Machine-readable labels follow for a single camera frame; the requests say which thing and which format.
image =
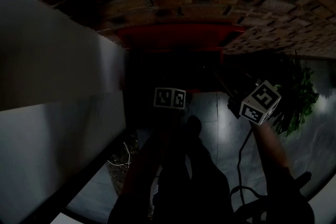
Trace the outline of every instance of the person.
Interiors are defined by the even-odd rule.
[[[176,117],[160,122],[129,168],[122,193],[110,214],[110,224],[149,221],[151,185],[160,164],[153,223],[241,223],[231,206],[226,176],[214,165],[198,138],[201,129],[195,116],[182,127]],[[260,126],[252,124],[252,130],[267,181],[266,222],[314,223],[312,209],[295,186],[277,135],[267,122]],[[185,155],[191,161],[191,179]]]

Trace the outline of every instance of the concrete floor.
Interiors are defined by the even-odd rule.
[[[310,60],[307,65],[314,70],[312,83],[320,93],[319,100],[300,131],[289,137],[280,136],[291,160],[293,177],[296,178],[305,171],[312,173],[311,181],[301,189],[305,196],[312,193],[336,168],[336,62]],[[250,125],[247,120],[237,120],[234,117],[227,108],[227,101],[228,96],[221,92],[195,94],[184,121],[190,115],[195,115],[202,121],[200,138],[213,162],[227,176],[232,189],[238,185],[238,152]],[[143,131],[138,135],[139,144],[148,136]],[[266,194],[266,180],[253,136],[243,150],[240,170],[243,185],[262,195]],[[244,190],[244,197],[245,202],[256,199],[247,190]],[[232,196],[232,204],[234,210],[241,205],[239,193]],[[105,222],[92,215],[91,219]]]

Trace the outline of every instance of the white cube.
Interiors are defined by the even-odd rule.
[[[277,107],[281,95],[265,80],[240,105],[239,115],[261,125]]]

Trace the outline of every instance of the green leaves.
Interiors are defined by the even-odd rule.
[[[298,130],[306,121],[306,116],[312,113],[312,106],[316,103],[319,94],[313,90],[310,82],[313,71],[307,66],[302,66],[300,60],[294,61],[283,56],[278,61],[278,76],[276,89],[282,96],[278,107],[272,117],[276,118],[273,126],[276,126],[278,134],[286,132],[286,136]]]

